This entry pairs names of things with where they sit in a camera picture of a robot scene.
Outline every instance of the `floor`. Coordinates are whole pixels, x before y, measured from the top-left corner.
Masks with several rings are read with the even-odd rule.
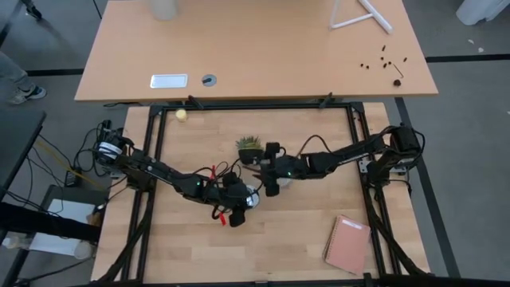
[[[96,0],[100,12],[106,0]],[[404,0],[410,20],[428,56],[484,53],[510,53],[510,9],[492,22],[464,26],[455,17],[462,0]],[[47,22],[37,24],[24,11],[14,19],[1,46],[22,68],[81,69],[100,24],[92,0],[36,0]],[[7,22],[15,0],[0,2],[0,29]],[[440,96],[406,100],[413,125],[427,135],[425,161],[437,196],[461,275],[510,281],[510,171],[502,159],[510,155],[510,61],[430,64]],[[65,154],[74,155],[87,130],[104,119],[122,126],[124,106],[104,108],[102,104],[73,100],[80,76],[35,77],[49,91],[44,100],[29,102],[16,109],[42,109],[48,114],[42,134]],[[6,98],[12,86],[0,81],[0,97]],[[383,99],[392,123],[399,123],[393,99]],[[11,108],[0,104],[0,108]],[[49,157],[44,161],[63,178],[64,172]],[[53,179],[38,168],[33,170],[31,199],[40,202]],[[98,179],[104,185],[107,179]],[[413,204],[432,271],[446,275],[418,175],[411,174]],[[27,196],[29,168],[24,165],[11,190]],[[3,279],[14,253],[0,249]],[[65,256],[32,252],[22,277],[60,269],[76,262]],[[85,284],[92,262],[56,276],[35,281],[33,286]]]

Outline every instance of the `desk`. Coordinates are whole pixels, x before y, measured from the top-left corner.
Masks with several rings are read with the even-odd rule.
[[[333,0],[180,1],[168,22],[156,21],[145,1],[109,1],[75,100],[436,95],[402,0],[371,2],[392,35],[373,19],[330,32]],[[365,13],[342,1],[337,20]],[[394,65],[404,75],[399,88]],[[154,74],[183,73],[186,88],[149,87]],[[206,74],[215,86],[202,84]]]
[[[364,104],[371,133],[388,124],[383,104]],[[124,134],[143,146],[149,108],[130,108]],[[194,171],[237,158],[235,141],[256,135],[279,141],[295,154],[312,134],[320,134],[332,149],[351,144],[345,109],[259,109],[188,112],[186,123],[168,114],[161,160],[182,171]],[[304,152],[322,151],[311,141]],[[258,186],[247,170],[246,183]],[[112,189],[117,192],[119,185]],[[404,183],[384,188],[395,239],[418,267],[428,264],[410,197]],[[108,204],[92,279],[103,275],[126,242],[134,193],[124,192]],[[246,213],[238,228],[222,226],[210,217],[211,206],[186,201],[169,185],[158,183],[152,218],[145,283],[286,281],[350,279],[322,259],[336,215],[367,223],[356,163],[339,167],[321,180],[292,181],[281,193]],[[384,253],[386,270],[390,271]],[[137,251],[133,258],[138,258]],[[134,274],[135,263],[131,265]],[[366,272],[376,277],[374,253],[367,246]]]

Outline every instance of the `light wooden desk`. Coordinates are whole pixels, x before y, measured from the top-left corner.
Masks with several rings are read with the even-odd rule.
[[[330,32],[333,0],[182,0],[167,22],[145,1],[109,1],[75,99],[436,95],[402,0],[371,2],[392,35],[373,19]],[[356,0],[342,1],[337,20],[365,13]],[[399,88],[397,69],[383,68],[388,61],[404,75]],[[149,87],[154,74],[183,73],[186,88]],[[202,84],[206,74],[215,86]]]
[[[383,104],[365,104],[365,110],[371,133],[388,125]],[[143,146],[148,111],[148,108],[128,111],[124,134],[138,148]],[[262,142],[279,141],[290,154],[297,153],[312,134],[322,135],[333,149],[351,144],[343,109],[200,111],[188,115],[186,123],[179,123],[169,113],[161,157],[163,162],[183,172],[222,160],[232,163],[237,158],[235,141],[247,135],[260,136]],[[323,149],[319,140],[313,140],[305,152]],[[246,183],[258,186],[259,182],[247,170],[242,174]],[[113,188],[112,193],[121,188]],[[405,184],[392,183],[384,188],[384,193],[394,237],[417,266],[427,270]],[[108,204],[92,279],[103,275],[124,247],[133,198],[134,192],[125,191]],[[322,259],[336,215],[345,214],[367,223],[356,163],[339,167],[325,179],[292,181],[274,198],[266,198],[262,190],[261,203],[247,211],[246,223],[238,228],[214,221],[211,211],[212,206],[187,201],[171,186],[158,183],[145,283],[357,278]],[[386,269],[390,271],[385,244],[382,250]],[[138,258],[138,251],[133,258]],[[137,261],[133,262],[132,274]],[[366,272],[376,276],[370,246]]]

